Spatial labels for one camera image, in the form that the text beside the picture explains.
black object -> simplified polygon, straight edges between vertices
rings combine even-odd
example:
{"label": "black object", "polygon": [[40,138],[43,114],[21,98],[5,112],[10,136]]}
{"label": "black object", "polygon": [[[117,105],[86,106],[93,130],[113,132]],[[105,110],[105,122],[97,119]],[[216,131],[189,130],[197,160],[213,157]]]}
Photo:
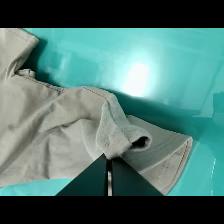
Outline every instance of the black object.
{"label": "black object", "polygon": [[[108,181],[111,174],[112,183]],[[123,159],[100,156],[56,196],[163,196]]]}

glossy surface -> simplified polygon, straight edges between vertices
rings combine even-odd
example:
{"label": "glossy surface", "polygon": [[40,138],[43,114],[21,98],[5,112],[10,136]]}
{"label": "glossy surface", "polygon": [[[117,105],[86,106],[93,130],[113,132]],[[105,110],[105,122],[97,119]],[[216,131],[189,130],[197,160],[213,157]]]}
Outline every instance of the glossy surface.
{"label": "glossy surface", "polygon": [[169,195],[224,195],[224,29],[26,30],[40,38],[24,66],[37,79],[107,89],[127,114],[193,136]]}

teal table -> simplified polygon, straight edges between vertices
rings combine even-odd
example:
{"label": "teal table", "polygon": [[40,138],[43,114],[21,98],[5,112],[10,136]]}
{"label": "teal table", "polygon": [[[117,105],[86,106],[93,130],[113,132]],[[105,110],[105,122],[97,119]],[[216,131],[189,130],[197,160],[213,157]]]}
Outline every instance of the teal table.
{"label": "teal table", "polygon": [[[38,80],[109,90],[125,113],[193,137],[169,195],[224,195],[224,29],[26,30],[40,39],[24,65]],[[55,195],[70,181],[10,186],[0,195]]]}

cloth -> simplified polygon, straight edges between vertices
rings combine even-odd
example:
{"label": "cloth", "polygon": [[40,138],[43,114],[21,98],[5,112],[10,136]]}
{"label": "cloth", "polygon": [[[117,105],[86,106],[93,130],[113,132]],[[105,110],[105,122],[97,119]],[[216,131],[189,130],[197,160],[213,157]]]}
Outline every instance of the cloth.
{"label": "cloth", "polygon": [[[37,43],[21,29],[0,29],[0,186],[74,178],[104,153],[108,159],[122,156],[168,192],[192,138],[127,119],[107,91],[55,87],[37,81],[33,71],[19,70]],[[165,184],[158,182],[168,167],[164,161],[171,157]]]}

wrinkled fabric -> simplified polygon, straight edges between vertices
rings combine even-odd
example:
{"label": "wrinkled fabric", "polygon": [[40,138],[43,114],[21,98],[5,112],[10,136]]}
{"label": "wrinkled fabric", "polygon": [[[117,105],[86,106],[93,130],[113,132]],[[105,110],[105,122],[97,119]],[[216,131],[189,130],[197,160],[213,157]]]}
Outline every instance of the wrinkled fabric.
{"label": "wrinkled fabric", "polygon": [[[19,70],[37,43],[21,29],[0,29],[0,186],[74,178],[104,153],[108,159],[122,156],[167,193],[182,171],[192,139],[127,118],[107,91],[55,87],[37,81],[33,71]],[[174,156],[169,175],[163,175],[165,183],[158,184],[155,175],[162,171],[155,168]]]}

